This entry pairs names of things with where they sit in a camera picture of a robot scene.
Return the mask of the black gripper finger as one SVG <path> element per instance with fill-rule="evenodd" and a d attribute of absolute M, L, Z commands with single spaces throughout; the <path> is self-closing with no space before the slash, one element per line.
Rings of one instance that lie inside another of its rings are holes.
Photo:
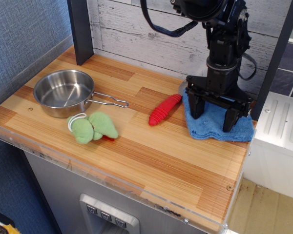
<path fill-rule="evenodd" d="M 198 119 L 202 115 L 205 109 L 205 101 L 202 99 L 202 96 L 199 96 L 193 91 L 189 91 L 188 103 L 189 103 L 191 116 L 194 119 Z"/>
<path fill-rule="evenodd" d="M 240 118 L 240 111 L 236 109 L 228 109 L 225 113 L 225 120 L 223 124 L 223 132 L 230 132 L 233 126 Z"/>

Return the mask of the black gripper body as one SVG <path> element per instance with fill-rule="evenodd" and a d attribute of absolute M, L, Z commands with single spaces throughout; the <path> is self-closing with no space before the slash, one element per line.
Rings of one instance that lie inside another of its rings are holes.
<path fill-rule="evenodd" d="M 253 98 L 240 89 L 240 63 L 231 63 L 221 66 L 217 63 L 208 63 L 207 76 L 187 76 L 186 93 L 193 91 L 202 96 L 206 102 L 219 106 L 226 111 L 236 109 L 240 117 L 248 117 L 251 113 Z"/>

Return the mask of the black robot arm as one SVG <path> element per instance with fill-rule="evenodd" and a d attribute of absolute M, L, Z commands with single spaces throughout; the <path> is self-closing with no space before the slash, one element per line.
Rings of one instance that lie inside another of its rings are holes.
<path fill-rule="evenodd" d="M 253 99 L 237 82 L 249 49 L 246 3 L 243 0 L 173 0 L 178 14 L 201 22 L 206 30 L 209 56 L 205 77 L 187 76 L 186 93 L 190 113 L 198 119 L 209 102 L 226 110 L 223 132 L 229 132 L 239 118 L 251 112 Z"/>

